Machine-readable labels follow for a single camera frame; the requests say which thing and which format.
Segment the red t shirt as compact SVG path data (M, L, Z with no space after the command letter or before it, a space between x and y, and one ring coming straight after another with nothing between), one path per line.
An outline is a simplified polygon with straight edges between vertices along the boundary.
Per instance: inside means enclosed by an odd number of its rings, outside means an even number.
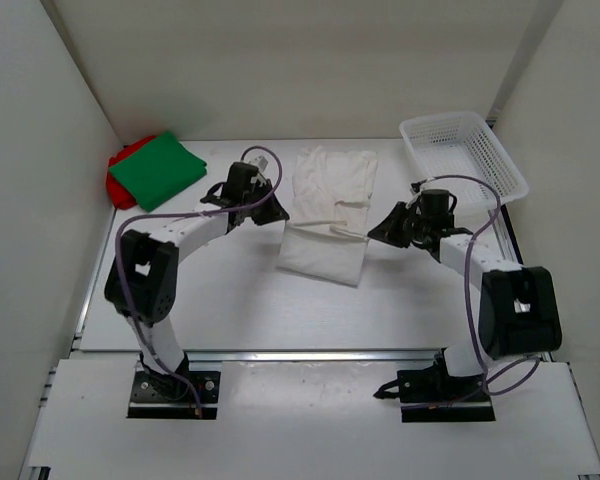
M112 167L117 165L155 138L155 135L150 135L133 144L126 145L115 156L109 158L108 166ZM105 187L109 198L116 209L128 210L137 205L137 201L131 193L116 180L110 172L107 172L106 174Z

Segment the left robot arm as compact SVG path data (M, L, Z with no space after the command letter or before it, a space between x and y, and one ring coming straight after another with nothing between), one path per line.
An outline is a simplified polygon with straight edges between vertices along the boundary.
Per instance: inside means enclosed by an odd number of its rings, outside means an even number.
M104 295L131 326L141 363L155 375L155 388L168 400L190 386L186 354L170 320L179 265L210 242L230 234L249 219L262 226L289 219L275 196L278 181L265 177L267 159L233 163L227 179L200 200L206 211L140 215L121 226Z

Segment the green t shirt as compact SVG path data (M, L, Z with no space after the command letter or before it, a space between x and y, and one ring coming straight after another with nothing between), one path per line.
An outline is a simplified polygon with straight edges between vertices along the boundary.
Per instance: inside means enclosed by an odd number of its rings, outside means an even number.
M110 172L146 212L170 200L207 174L207 163L189 152L171 132L156 138Z

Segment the white cloth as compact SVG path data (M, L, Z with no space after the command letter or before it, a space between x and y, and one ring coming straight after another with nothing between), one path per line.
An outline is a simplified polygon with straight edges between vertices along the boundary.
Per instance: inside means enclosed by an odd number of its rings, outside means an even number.
M378 167L374 151L302 151L292 175L293 199L277 266L357 286Z

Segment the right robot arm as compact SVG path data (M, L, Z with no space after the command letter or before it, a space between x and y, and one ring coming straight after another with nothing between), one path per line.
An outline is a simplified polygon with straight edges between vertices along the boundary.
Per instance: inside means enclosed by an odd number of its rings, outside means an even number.
M428 252L463 278L469 340L444 349L429 387L450 400L466 384L502 359L553 352L562 328L551 273L500 258L470 230L455 225L457 198L443 189L425 190L398 202L368 237L397 248Z

